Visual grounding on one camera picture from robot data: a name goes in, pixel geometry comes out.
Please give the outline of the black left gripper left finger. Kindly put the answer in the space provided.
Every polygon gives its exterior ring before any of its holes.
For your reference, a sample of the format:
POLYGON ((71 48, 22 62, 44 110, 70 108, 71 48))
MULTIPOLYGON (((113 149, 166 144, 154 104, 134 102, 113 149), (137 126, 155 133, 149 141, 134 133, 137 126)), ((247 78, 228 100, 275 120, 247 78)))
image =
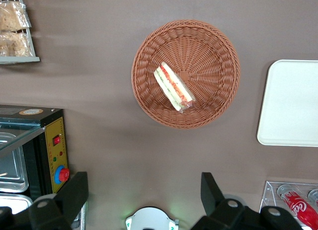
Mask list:
POLYGON ((2 230, 70 230, 88 200, 87 172, 77 172, 53 197, 42 196, 26 210, 13 214, 10 207, 0 208, 2 230))

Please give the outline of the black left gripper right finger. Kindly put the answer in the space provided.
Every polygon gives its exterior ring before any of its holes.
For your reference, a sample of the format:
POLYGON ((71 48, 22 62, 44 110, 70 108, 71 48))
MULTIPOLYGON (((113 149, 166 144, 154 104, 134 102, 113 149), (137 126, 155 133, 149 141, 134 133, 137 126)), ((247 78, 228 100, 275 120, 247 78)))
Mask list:
POLYGON ((210 172, 201 174, 201 202, 206 215, 193 230, 301 230, 285 209, 265 206, 258 213, 240 201, 225 198, 210 172))

